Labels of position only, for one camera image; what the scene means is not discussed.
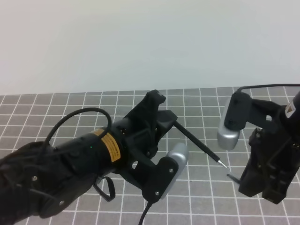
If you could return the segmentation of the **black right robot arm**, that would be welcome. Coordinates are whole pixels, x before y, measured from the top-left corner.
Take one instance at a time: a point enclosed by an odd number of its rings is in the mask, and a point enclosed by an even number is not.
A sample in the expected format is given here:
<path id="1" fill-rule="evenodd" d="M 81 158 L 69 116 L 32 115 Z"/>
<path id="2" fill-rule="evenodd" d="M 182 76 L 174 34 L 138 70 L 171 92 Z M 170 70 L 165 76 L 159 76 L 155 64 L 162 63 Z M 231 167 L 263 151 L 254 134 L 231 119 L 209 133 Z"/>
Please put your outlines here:
<path id="1" fill-rule="evenodd" d="M 249 138 L 250 158 L 240 178 L 238 191 L 248 197 L 262 194 L 274 204 L 286 198 L 300 168 L 300 96 L 288 105 L 273 103 L 266 115 L 275 130 L 258 126 Z"/>

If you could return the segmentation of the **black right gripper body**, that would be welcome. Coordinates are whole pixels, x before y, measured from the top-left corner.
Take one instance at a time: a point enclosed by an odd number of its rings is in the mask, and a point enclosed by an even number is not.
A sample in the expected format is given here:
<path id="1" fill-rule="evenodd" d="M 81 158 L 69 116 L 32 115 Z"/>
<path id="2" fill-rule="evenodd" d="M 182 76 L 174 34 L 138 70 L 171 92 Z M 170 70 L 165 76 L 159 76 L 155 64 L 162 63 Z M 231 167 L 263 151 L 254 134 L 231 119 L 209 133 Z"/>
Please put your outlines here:
<path id="1" fill-rule="evenodd" d="M 249 122 L 257 125 L 252 140 L 266 142 L 269 165 L 284 169 L 300 167 L 300 99 L 294 98 L 288 105 L 271 101 L 253 100 Z"/>

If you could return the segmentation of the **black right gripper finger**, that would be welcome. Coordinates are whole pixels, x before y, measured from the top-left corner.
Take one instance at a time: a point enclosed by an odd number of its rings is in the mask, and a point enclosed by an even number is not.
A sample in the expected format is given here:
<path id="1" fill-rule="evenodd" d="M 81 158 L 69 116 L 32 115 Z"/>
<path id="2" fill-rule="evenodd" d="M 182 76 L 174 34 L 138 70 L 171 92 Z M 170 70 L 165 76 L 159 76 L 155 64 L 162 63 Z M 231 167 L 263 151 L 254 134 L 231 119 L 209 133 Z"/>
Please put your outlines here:
<path id="1" fill-rule="evenodd" d="M 262 197 L 273 203 L 279 204 L 286 198 L 287 190 L 295 176 L 295 168 L 288 168 L 269 165 L 267 167 L 267 178 Z"/>
<path id="2" fill-rule="evenodd" d="M 252 140 L 250 158 L 240 178 L 239 192 L 253 197 L 261 193 L 262 197 L 270 196 L 270 157 L 267 145 L 262 140 Z"/>

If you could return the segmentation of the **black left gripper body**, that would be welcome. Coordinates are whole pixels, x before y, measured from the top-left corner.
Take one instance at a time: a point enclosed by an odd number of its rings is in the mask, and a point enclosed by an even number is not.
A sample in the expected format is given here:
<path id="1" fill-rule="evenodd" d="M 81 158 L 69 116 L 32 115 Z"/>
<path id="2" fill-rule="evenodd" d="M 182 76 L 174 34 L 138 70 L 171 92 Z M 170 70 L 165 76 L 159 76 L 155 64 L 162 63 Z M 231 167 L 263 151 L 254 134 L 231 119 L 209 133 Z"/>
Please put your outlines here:
<path id="1" fill-rule="evenodd" d="M 151 159 L 158 150 L 157 118 L 157 112 L 134 112 L 112 125 L 121 155 L 115 173 L 138 188 L 145 185 L 154 166 Z"/>

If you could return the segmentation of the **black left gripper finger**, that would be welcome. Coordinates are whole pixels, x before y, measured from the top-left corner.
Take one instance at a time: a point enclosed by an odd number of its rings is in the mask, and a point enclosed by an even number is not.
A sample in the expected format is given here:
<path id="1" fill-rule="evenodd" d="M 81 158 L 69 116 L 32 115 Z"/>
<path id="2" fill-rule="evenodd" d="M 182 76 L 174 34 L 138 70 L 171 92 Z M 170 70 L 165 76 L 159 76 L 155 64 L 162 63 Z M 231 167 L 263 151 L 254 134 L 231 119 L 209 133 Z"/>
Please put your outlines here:
<path id="1" fill-rule="evenodd" d="M 132 110 L 132 117 L 146 122 L 153 122 L 157 118 L 159 105 L 164 103 L 165 100 L 166 97 L 158 90 L 147 92 L 141 102 Z"/>
<path id="2" fill-rule="evenodd" d="M 157 113 L 156 138 L 162 138 L 175 124 L 177 116 L 171 110 Z"/>

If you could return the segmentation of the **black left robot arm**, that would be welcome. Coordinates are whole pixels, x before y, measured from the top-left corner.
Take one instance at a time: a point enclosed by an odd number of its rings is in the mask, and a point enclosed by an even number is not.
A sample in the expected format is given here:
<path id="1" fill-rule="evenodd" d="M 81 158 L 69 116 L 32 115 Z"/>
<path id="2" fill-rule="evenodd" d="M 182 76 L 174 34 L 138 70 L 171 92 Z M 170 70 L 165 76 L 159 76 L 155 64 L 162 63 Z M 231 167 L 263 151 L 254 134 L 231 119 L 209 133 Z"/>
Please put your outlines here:
<path id="1" fill-rule="evenodd" d="M 85 112 L 106 114 L 99 108 L 83 108 L 63 117 L 44 141 L 30 142 L 0 161 L 0 222 L 13 225 L 30 216 L 49 218 L 61 213 L 79 196 L 107 180 L 115 198 L 109 173 L 121 175 L 142 191 L 149 205 L 156 203 L 179 169 L 172 158 L 157 164 L 152 158 L 158 143 L 174 126 L 177 116 L 160 110 L 165 97 L 149 91 L 123 119 L 58 146 L 50 144 L 57 129 L 73 116 Z"/>

